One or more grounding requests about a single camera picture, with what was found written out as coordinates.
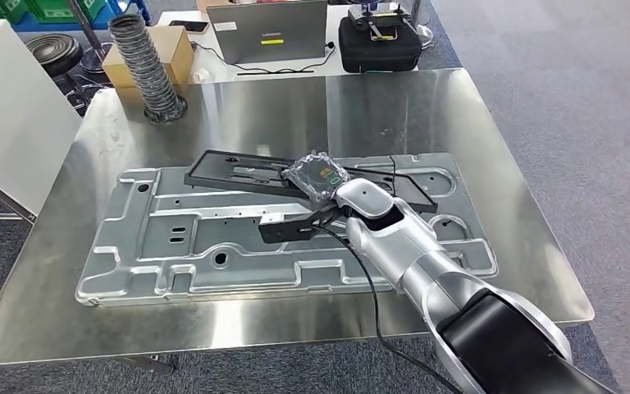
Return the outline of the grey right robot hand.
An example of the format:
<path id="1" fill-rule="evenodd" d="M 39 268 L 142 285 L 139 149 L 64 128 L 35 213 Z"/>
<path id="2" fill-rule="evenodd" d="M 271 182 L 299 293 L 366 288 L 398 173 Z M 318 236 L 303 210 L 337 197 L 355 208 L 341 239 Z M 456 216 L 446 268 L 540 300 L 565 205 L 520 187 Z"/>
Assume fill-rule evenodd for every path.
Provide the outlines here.
<path id="1" fill-rule="evenodd" d="M 296 160 L 281 172 L 281 177 L 318 207 L 330 204 L 337 189 L 351 180 L 351 175 L 326 152 L 312 152 Z"/>

